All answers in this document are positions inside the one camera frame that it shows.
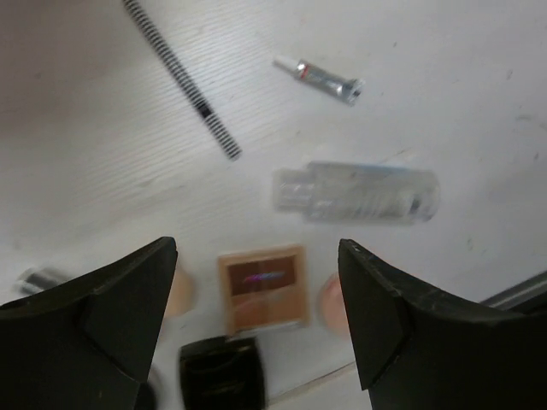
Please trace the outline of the striped thin pencil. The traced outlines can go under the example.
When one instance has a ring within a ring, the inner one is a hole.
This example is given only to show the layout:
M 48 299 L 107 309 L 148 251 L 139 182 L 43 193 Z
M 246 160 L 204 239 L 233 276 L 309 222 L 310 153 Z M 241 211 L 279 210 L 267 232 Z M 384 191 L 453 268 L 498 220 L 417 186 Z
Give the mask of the striped thin pencil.
M 198 113 L 210 134 L 218 143 L 224 155 L 230 161 L 236 161 L 242 155 L 242 149 L 225 127 L 219 115 L 210 106 L 193 78 L 176 56 L 170 45 L 157 29 L 139 1 L 122 1 L 132 21 L 142 33 L 149 46 L 167 69 L 175 83 L 185 94 L 193 109 Z

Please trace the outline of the beige makeup sponge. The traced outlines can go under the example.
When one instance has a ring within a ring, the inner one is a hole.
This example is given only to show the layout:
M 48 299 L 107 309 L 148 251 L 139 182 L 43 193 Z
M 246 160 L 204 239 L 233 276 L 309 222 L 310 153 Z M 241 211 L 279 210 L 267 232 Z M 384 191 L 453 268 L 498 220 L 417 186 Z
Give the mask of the beige makeup sponge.
M 196 280 L 181 265 L 174 278 L 166 305 L 164 319 L 171 319 L 190 312 L 196 302 Z

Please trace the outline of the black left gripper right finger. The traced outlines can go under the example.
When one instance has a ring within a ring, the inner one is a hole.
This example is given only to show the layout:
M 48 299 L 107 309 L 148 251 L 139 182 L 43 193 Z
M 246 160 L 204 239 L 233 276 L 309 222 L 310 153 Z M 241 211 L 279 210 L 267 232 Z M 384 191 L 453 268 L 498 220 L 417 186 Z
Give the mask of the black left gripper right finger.
M 545 408 L 544 313 L 454 296 L 350 239 L 339 243 L 338 273 L 373 408 Z

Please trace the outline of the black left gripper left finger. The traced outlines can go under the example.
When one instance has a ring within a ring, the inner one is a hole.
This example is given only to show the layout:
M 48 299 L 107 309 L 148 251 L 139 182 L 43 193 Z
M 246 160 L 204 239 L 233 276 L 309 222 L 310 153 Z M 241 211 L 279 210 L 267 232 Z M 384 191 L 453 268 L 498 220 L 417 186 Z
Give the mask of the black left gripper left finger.
M 160 237 L 1 306 L 3 409 L 131 409 L 150 372 L 178 252 Z

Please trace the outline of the silver tube with red print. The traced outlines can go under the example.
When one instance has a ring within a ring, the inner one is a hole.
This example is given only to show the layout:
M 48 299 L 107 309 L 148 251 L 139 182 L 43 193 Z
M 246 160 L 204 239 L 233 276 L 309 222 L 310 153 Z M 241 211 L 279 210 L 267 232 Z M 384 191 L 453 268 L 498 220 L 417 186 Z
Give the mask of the silver tube with red print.
M 356 103 L 365 85 L 361 79 L 346 79 L 302 59 L 296 60 L 287 56 L 276 56 L 273 59 L 273 64 L 301 83 L 324 92 L 350 106 Z

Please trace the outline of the round pink powder puff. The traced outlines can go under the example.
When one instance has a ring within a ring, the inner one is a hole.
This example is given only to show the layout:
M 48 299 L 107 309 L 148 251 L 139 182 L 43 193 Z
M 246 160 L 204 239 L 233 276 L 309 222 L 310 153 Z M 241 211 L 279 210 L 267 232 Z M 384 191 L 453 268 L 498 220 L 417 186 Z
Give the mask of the round pink powder puff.
M 348 338 L 350 329 L 338 273 L 334 273 L 324 283 L 319 294 L 318 306 L 323 325 L 333 334 Z

